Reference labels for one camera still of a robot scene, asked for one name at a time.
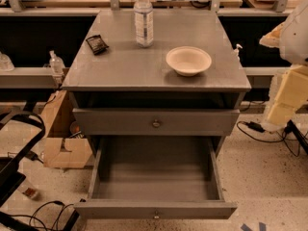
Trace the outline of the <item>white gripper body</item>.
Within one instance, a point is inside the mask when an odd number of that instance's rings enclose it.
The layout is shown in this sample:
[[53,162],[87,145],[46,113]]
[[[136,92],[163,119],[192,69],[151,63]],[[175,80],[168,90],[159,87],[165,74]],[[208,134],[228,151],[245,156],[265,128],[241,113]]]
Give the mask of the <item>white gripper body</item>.
[[293,64],[284,73],[277,73],[273,77],[261,126],[269,132],[285,128],[307,100],[308,67]]

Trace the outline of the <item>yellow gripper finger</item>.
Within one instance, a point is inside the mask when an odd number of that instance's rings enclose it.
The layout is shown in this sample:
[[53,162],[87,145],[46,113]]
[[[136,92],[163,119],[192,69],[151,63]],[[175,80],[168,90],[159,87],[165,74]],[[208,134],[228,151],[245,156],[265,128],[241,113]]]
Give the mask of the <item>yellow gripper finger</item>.
[[269,48],[278,48],[280,41],[280,34],[283,29],[284,23],[280,23],[274,29],[272,29],[269,33],[265,34],[259,40],[259,43],[263,46]]

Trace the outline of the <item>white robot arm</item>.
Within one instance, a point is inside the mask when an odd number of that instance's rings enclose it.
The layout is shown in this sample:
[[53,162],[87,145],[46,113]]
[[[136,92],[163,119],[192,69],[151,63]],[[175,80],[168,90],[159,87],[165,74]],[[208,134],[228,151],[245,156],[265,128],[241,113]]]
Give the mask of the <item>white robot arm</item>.
[[261,125],[275,132],[284,128],[308,100],[308,0],[303,0],[259,43],[278,48],[280,57],[291,64],[285,72],[276,73],[270,83],[269,103]]

